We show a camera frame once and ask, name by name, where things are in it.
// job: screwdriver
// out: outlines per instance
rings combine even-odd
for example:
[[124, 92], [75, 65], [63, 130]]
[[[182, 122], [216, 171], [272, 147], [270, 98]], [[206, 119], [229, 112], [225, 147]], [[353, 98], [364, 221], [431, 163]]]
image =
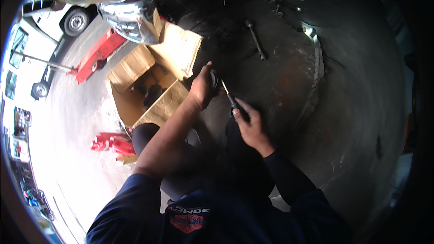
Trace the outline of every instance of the screwdriver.
[[250, 116], [247, 114], [247, 112], [244, 111], [244, 109], [235, 101], [235, 99], [232, 97], [232, 95], [229, 94], [229, 90], [226, 88], [226, 84], [224, 83], [223, 79], [220, 79], [221, 84], [223, 85], [224, 90], [226, 91], [227, 98], [229, 99], [229, 102], [231, 102], [231, 111], [229, 113], [230, 116], [232, 116], [232, 110], [239, 109], [241, 116], [247, 121], [250, 122]]

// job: open cardboard box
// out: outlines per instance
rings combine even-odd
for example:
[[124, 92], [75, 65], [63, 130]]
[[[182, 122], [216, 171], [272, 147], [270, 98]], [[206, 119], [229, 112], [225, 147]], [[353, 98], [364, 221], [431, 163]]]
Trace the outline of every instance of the open cardboard box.
[[[125, 126], [152, 122], [162, 126], [188, 95], [181, 80], [192, 76], [203, 37], [166, 22], [160, 44], [139, 44], [107, 74], [107, 90]], [[146, 110], [138, 88], [159, 84], [164, 93]]]

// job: truck wheel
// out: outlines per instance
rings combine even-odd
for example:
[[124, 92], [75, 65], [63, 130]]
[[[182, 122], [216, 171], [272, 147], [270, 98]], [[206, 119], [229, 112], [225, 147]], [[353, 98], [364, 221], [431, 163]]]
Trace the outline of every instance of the truck wheel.
[[33, 94], [38, 97], [38, 98], [43, 98], [46, 97], [48, 95], [48, 84], [47, 83], [43, 83], [43, 82], [39, 82], [39, 83], [35, 83], [33, 84]]
[[71, 37], [80, 35], [89, 24], [89, 14], [84, 8], [74, 8], [65, 17], [65, 34]]

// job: garage floor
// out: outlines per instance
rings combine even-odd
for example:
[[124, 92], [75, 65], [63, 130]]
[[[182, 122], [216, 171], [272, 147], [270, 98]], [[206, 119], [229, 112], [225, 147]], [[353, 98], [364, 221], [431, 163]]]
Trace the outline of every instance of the garage floor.
[[[404, 129], [402, 63], [379, 6], [368, 0], [304, 0], [299, 1], [302, 13], [285, 11], [289, 19], [311, 23], [323, 53], [333, 59], [324, 62], [328, 72], [315, 110], [300, 124], [313, 85], [312, 41], [276, 16], [269, 1], [220, 3], [224, 7], [216, 8], [215, 15], [236, 25], [246, 18], [255, 22], [269, 59], [261, 61], [252, 53], [252, 37], [241, 30], [231, 44], [233, 50], [203, 47], [194, 72], [213, 60], [229, 90], [264, 112], [275, 142], [360, 236], [390, 199]], [[108, 29], [96, 17], [73, 41], [62, 64], [76, 65]], [[45, 181], [57, 182], [69, 206], [62, 211], [72, 213], [73, 222], [82, 227], [73, 234], [88, 230], [133, 169], [133, 165], [117, 167], [110, 153], [91, 151], [90, 142], [98, 132], [121, 130], [104, 81], [134, 46], [127, 43], [80, 86], [73, 77], [57, 73], [46, 106], [33, 117], [30, 147], [35, 175], [47, 165], [51, 168]], [[219, 146], [224, 143], [229, 107], [227, 98], [219, 96], [201, 115]], [[288, 209], [276, 190], [270, 197], [274, 205]], [[78, 228], [71, 222], [67, 222], [70, 228]]]

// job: rim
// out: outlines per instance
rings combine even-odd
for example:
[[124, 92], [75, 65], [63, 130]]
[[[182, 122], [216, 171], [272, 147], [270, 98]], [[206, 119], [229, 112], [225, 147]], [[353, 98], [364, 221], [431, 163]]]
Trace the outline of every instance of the rim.
[[84, 15], [82, 13], [76, 13], [69, 20], [69, 27], [72, 31], [79, 31], [83, 28], [84, 21]]
[[36, 92], [40, 95], [40, 96], [46, 96], [47, 95], [47, 88], [43, 85], [38, 85], [36, 87]]

